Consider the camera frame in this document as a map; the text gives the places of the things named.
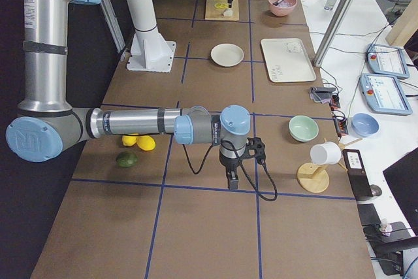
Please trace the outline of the yellow lemon far one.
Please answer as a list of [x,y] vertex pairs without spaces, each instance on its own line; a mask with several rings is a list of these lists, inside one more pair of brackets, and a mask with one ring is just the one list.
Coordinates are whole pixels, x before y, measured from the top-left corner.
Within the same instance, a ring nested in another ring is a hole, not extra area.
[[146,152],[152,151],[156,147],[155,140],[149,135],[141,135],[136,139],[137,146]]

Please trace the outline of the cream round plate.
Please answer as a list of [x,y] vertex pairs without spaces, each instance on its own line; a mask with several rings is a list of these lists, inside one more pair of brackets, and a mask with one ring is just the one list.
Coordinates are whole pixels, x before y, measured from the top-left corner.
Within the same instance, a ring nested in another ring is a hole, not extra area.
[[212,48],[210,57],[222,67],[233,67],[244,59],[244,51],[235,44],[223,43]]

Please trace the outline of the green lime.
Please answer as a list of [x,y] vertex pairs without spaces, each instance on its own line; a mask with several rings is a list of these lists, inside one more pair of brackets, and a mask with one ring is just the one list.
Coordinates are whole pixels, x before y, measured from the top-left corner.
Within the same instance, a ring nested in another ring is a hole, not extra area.
[[138,162],[138,157],[136,154],[132,152],[121,152],[116,157],[116,163],[119,167],[122,168],[129,168],[136,165]]

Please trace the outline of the yellow lemon near lime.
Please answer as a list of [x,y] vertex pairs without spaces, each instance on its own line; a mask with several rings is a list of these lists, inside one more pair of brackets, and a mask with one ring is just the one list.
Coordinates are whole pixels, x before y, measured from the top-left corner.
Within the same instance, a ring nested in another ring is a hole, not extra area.
[[137,143],[136,135],[123,135],[121,138],[122,144],[126,147],[131,147]]

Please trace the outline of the black box white label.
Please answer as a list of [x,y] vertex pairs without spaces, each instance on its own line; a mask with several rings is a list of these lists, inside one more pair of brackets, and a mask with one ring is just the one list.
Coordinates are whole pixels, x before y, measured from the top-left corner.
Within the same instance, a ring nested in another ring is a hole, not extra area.
[[373,197],[372,190],[360,151],[346,148],[342,151],[342,155],[355,199],[357,201],[370,200]]

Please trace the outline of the orange black electronics board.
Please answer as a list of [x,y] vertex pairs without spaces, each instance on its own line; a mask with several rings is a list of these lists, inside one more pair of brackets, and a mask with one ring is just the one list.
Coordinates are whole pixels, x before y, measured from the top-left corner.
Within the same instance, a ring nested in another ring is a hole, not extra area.
[[332,114],[332,119],[334,122],[334,127],[336,129],[337,136],[340,139],[343,136],[348,135],[349,133],[347,130],[347,117],[340,110],[339,96],[337,94],[332,94],[329,105]]

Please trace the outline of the teach pendant far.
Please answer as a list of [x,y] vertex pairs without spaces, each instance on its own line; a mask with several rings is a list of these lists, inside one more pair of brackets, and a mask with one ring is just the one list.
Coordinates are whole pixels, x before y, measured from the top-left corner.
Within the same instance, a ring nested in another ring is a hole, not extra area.
[[390,74],[399,79],[407,79],[410,77],[410,72],[403,51],[403,48],[397,46],[369,44],[366,58],[373,73]]

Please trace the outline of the black monitor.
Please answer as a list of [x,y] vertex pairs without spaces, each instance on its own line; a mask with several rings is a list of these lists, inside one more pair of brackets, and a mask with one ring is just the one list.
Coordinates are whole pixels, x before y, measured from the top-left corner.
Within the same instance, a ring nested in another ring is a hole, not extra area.
[[417,230],[417,148],[383,171],[409,225]]

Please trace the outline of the teach pendant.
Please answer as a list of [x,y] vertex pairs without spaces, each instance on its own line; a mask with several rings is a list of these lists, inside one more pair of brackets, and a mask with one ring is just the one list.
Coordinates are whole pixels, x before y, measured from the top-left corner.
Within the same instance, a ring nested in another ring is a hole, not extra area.
[[373,73],[390,74],[399,79],[407,79],[410,77],[410,72],[403,51],[403,48],[397,46],[369,44],[366,58]]
[[409,116],[413,113],[397,77],[385,74],[360,75],[360,87],[372,112]]

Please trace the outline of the aluminium frame post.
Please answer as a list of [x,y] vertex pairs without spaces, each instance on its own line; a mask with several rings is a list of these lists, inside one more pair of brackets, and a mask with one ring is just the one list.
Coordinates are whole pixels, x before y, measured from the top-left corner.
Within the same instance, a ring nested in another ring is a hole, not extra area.
[[338,6],[336,7],[336,10],[333,14],[333,17],[330,21],[330,24],[324,34],[324,37],[319,45],[319,48],[317,50],[317,53],[315,55],[315,58],[313,60],[313,66],[314,67],[320,67],[326,53],[328,52],[332,41],[334,40],[337,31],[340,28],[340,25],[349,9],[349,7],[351,6],[351,3],[353,2],[353,0],[340,0],[340,2],[338,3]]

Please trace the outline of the wooden mug stand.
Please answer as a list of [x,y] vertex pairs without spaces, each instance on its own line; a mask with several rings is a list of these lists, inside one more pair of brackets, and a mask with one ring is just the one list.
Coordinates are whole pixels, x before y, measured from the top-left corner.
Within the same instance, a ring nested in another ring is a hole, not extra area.
[[[339,143],[337,144],[341,151],[344,150],[347,146],[352,145],[356,142],[362,140],[361,138],[353,140],[347,144]],[[347,170],[344,165],[337,162],[343,170]],[[299,184],[306,190],[312,193],[321,193],[325,191],[329,186],[329,175],[326,172],[326,168],[329,165],[317,165],[310,161],[309,163],[305,163],[301,165],[297,170],[297,180]]]

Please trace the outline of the green bowl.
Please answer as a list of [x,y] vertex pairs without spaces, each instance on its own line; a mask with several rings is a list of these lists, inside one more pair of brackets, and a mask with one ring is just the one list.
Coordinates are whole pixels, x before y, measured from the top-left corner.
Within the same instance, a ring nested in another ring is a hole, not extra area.
[[294,116],[289,121],[289,132],[299,142],[308,142],[319,134],[318,124],[308,116]]

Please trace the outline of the white mug on stand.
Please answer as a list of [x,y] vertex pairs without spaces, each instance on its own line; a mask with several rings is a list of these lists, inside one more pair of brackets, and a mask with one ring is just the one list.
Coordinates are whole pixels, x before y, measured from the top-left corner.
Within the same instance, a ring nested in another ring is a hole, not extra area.
[[316,144],[310,150],[311,161],[317,165],[333,165],[342,157],[340,147],[334,142]]

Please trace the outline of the white bear tray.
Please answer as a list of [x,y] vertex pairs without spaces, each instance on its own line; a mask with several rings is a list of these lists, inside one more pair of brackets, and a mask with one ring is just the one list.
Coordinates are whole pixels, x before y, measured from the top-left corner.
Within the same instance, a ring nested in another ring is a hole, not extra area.
[[261,48],[271,82],[313,82],[316,79],[316,73],[300,39],[262,39]]

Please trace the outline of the blue bowl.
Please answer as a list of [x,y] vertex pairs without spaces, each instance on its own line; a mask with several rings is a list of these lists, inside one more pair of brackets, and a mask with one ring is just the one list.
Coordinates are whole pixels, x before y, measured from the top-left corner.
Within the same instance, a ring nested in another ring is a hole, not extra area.
[[360,137],[369,137],[379,131],[377,120],[365,113],[357,113],[351,118],[351,127]]

